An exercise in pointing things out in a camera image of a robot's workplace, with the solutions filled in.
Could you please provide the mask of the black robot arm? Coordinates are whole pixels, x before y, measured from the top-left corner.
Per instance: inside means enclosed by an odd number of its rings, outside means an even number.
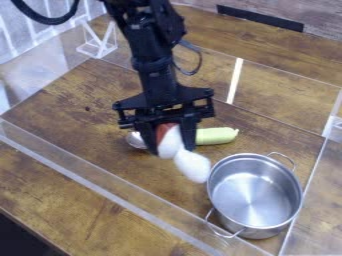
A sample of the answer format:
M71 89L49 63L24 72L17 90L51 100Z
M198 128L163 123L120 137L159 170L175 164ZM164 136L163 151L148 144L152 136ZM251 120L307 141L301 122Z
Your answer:
M180 128L187 150L195 149L196 124L214 116L210 88L194 88L176 80L172 48L186 34L184 19L168 0L102 0L131 49L143 92L114 103L119 126L139 131L151 153L158 152L158 129Z

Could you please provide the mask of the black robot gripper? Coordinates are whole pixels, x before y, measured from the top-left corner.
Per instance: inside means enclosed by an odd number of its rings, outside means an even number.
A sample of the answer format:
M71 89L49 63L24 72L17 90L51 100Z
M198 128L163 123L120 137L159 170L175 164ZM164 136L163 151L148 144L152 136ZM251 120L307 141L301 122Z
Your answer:
M184 148L195 149L196 123L215 115L212 105L214 90L178 85L175 94L156 103L140 93L112 104L118 112L118 125L122 129L134 128L151 154L158 154L156 128L159 123L180 122L180 135Z

